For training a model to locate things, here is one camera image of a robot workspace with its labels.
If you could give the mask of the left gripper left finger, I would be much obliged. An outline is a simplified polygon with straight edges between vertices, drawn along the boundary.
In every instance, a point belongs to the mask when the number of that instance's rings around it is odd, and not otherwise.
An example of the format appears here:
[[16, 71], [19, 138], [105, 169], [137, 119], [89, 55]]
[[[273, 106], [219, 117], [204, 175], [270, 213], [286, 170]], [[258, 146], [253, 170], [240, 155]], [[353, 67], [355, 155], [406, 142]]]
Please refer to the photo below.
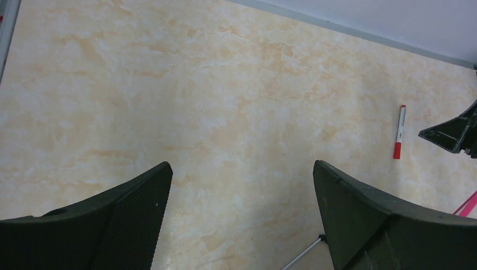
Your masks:
[[141, 175], [47, 214], [1, 221], [2, 269], [150, 269], [173, 171]]

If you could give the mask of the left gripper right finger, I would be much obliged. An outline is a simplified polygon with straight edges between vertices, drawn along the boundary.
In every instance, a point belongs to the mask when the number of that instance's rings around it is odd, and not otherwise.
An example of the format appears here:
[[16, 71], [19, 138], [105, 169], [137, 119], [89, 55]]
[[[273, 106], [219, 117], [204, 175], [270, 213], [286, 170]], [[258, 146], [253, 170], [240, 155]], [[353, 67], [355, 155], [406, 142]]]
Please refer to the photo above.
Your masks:
[[425, 208], [317, 160], [313, 181], [335, 269], [475, 269], [476, 220]]

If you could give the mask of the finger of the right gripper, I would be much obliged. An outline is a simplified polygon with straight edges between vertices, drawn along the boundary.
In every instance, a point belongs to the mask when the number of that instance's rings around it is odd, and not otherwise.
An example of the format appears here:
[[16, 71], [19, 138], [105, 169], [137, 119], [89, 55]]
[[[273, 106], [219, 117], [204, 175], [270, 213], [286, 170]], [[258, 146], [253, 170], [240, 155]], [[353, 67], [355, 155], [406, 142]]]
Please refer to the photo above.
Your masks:
[[464, 150], [476, 159], [476, 101], [458, 117], [421, 130], [418, 136], [450, 153]]

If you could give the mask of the pink framed whiteboard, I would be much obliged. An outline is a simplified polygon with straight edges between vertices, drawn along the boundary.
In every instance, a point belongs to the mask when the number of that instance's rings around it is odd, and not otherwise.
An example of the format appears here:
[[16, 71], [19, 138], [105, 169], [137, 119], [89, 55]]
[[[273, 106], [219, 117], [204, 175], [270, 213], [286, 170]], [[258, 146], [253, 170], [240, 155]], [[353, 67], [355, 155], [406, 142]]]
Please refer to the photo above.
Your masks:
[[476, 194], [477, 191], [475, 191], [461, 206], [459, 206], [457, 210], [453, 212], [453, 215], [468, 217], [476, 207]]

